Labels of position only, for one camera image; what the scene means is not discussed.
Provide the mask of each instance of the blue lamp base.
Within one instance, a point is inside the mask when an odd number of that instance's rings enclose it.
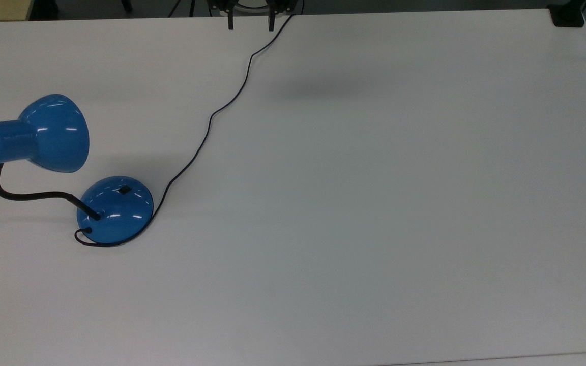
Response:
[[[76,212],[78,226],[91,229],[84,235],[99,244],[113,246],[132,238],[153,215],[151,192],[128,176],[111,176],[94,183],[81,201],[101,215],[100,220],[94,220],[81,210]]]

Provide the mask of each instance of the lamp switch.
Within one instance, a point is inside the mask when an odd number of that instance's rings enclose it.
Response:
[[[131,190],[132,190],[132,188],[130,188],[130,187],[129,187],[129,186],[127,186],[127,185],[124,185],[123,187],[119,188],[119,189],[117,190],[117,192],[119,192],[120,194],[123,194],[123,195],[125,195],[125,194],[127,194],[128,192],[130,192]]]

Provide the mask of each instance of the blue desk lamp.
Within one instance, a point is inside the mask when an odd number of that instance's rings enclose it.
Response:
[[[27,159],[62,173],[81,169],[89,152],[83,114],[64,95],[47,95],[31,103],[16,120],[0,122],[0,177],[5,162]],[[127,176],[98,181],[82,199],[65,192],[11,194],[0,184],[0,196],[13,201],[63,198],[78,208],[81,232],[96,246],[115,246],[139,235],[151,221],[153,197],[146,186]]]

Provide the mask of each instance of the floor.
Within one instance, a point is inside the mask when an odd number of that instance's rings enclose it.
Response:
[[[56,0],[59,19],[164,18],[177,0],[131,0],[126,12],[121,0]],[[174,17],[189,16],[191,2],[181,0]],[[478,9],[543,9],[565,0],[305,0],[304,14],[345,14],[363,12],[410,12]],[[299,13],[302,0],[298,0]],[[193,16],[210,16],[205,0],[195,2]]]

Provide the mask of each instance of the lamp shade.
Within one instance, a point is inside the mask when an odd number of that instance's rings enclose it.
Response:
[[[28,159],[45,169],[72,173],[89,153],[83,114],[64,95],[32,102],[16,120],[0,122],[0,163]]]

